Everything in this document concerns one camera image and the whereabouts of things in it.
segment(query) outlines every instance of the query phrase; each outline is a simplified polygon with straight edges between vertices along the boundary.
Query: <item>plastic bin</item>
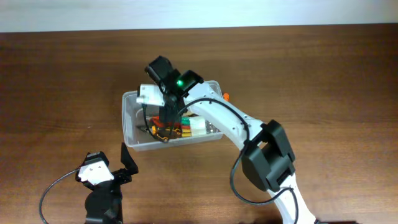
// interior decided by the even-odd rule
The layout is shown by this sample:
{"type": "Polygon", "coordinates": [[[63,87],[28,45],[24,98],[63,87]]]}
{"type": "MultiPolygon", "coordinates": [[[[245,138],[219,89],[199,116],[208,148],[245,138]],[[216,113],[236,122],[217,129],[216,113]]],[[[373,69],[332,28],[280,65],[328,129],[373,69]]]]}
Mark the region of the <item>plastic bin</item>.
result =
{"type": "MultiPolygon", "coordinates": [[[[206,81],[215,93],[221,94],[221,88],[216,81],[206,81]]],[[[136,126],[145,125],[142,114],[142,107],[136,103],[137,91],[130,91],[123,94],[122,98],[122,124],[124,142],[127,146],[132,147],[135,151],[146,151],[152,149],[160,149],[171,146],[181,146],[186,144],[194,144],[205,141],[218,140],[223,137],[223,133],[218,131],[215,133],[204,134],[201,136],[193,136],[187,138],[171,139],[167,144],[156,141],[148,133],[145,133],[136,126]]],[[[158,106],[147,107],[147,116],[155,116],[159,114],[158,106]]]]}

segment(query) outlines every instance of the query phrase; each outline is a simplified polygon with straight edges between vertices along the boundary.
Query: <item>white arm segment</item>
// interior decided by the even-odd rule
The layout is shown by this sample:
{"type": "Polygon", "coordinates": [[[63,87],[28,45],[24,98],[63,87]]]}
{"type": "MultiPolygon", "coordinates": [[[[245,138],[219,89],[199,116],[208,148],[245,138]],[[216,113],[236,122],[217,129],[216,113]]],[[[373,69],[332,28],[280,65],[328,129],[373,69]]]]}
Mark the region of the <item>white arm segment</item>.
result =
{"type": "MultiPolygon", "coordinates": [[[[196,84],[189,92],[188,96],[184,98],[184,103],[187,105],[193,100],[200,98],[214,98],[218,101],[225,103],[234,109],[239,115],[241,115],[249,125],[250,140],[253,139],[262,129],[260,125],[263,123],[258,119],[254,119],[242,111],[238,110],[231,103],[225,101],[222,97],[218,96],[213,89],[207,83],[196,84]]],[[[217,103],[209,104],[208,101],[202,101],[195,103],[189,107],[189,110],[193,113],[204,117],[206,120],[214,124],[220,131],[222,131],[239,150],[243,148],[243,142],[246,140],[246,132],[243,129],[241,121],[224,106],[217,103]]],[[[298,222],[297,224],[312,224],[315,223],[316,218],[308,210],[303,197],[300,194],[299,188],[297,187],[295,174],[288,176],[285,181],[281,184],[281,189],[284,187],[291,187],[298,201],[298,222]]],[[[268,190],[271,197],[275,196],[278,192],[268,190]]],[[[278,199],[275,200],[275,204],[279,209],[280,214],[283,218],[284,224],[293,224],[295,220],[295,204],[293,196],[289,191],[283,193],[278,199]]]]}

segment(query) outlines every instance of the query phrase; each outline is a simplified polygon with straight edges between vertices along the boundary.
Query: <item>brown table surface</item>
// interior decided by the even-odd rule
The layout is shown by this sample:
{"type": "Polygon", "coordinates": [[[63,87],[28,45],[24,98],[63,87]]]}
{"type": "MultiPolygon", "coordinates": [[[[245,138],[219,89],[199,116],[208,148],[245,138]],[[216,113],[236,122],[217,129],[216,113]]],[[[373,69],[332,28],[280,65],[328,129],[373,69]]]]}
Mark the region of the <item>brown table surface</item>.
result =
{"type": "MultiPolygon", "coordinates": [[[[42,192],[87,152],[122,166],[122,95],[151,83],[143,69],[158,55],[284,126],[316,217],[398,223],[397,24],[0,34],[1,223],[40,223],[42,192]]],[[[126,223],[280,217],[275,205],[233,195],[238,150],[226,137],[130,153],[140,173],[122,187],[126,223]]],[[[269,198],[240,168],[236,185],[247,198],[269,198]]],[[[45,217],[83,223],[89,193],[69,177],[46,197],[45,217]]]]}

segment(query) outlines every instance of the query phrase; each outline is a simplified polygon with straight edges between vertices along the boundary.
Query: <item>green light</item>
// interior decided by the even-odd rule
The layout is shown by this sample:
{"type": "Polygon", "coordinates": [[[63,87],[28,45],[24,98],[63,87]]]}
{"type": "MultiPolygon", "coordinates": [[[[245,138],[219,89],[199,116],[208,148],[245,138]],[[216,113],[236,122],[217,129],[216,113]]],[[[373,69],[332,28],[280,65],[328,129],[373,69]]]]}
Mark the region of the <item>green light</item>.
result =
{"type": "Polygon", "coordinates": [[[178,85],[178,86],[182,86],[183,84],[184,84],[183,81],[181,81],[181,80],[177,81],[177,85],[178,85]]]}

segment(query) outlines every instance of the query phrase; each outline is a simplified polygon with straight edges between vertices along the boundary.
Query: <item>wall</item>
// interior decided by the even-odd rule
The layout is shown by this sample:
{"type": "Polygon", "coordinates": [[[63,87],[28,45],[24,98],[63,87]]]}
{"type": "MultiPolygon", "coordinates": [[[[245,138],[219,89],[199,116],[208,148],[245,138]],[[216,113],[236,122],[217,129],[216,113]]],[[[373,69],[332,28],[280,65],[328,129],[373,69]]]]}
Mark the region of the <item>wall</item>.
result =
{"type": "Polygon", "coordinates": [[[397,0],[0,0],[0,32],[398,22],[397,0]]]}

